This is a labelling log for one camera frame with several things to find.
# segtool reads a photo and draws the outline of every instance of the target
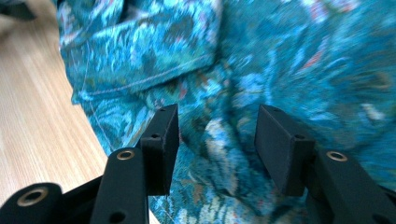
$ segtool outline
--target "paisley print cloth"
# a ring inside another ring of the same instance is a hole
[[[260,104],[349,150],[396,189],[393,0],[64,0],[60,51],[106,154],[133,147],[155,111],[179,104],[161,223],[305,223],[253,146]]]

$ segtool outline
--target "wooden floor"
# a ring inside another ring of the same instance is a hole
[[[58,50],[55,7],[28,1],[29,22],[0,16],[0,204],[18,189],[54,182],[69,191],[106,165]],[[158,223],[150,216],[150,223]]]

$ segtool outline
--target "black plastic part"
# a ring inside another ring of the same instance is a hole
[[[33,184],[19,190],[5,202],[0,209],[0,223],[54,223],[54,219],[60,215],[61,199],[62,191],[58,185]]]
[[[320,150],[315,170],[334,213],[333,223],[396,223],[394,204],[353,157]]]
[[[312,159],[315,141],[282,110],[261,105],[255,146],[277,188],[288,196],[302,196],[303,164]]]
[[[140,148],[114,151],[107,160],[91,223],[149,223],[145,179]]]
[[[306,210],[308,210],[309,223],[311,224],[332,224],[334,214],[327,202],[323,202],[312,197],[306,196]]]
[[[64,212],[57,223],[89,223],[102,177],[64,194]]]
[[[177,105],[161,108],[140,138],[148,195],[169,195],[179,146]]]
[[[33,14],[29,7],[23,2],[15,5],[0,4],[0,14],[22,21],[31,21],[35,19],[35,14]]]

